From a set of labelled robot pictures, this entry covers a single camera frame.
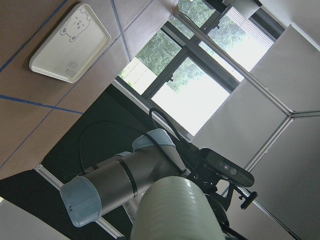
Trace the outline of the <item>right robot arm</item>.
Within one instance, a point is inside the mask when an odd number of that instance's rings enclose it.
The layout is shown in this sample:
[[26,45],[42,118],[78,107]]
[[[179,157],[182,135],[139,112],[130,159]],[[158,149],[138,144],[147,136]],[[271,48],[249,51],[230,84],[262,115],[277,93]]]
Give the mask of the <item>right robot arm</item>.
[[190,173],[164,129],[151,130],[148,135],[155,142],[141,135],[133,141],[132,152],[119,153],[61,187],[61,198],[75,227],[97,221],[159,179]]

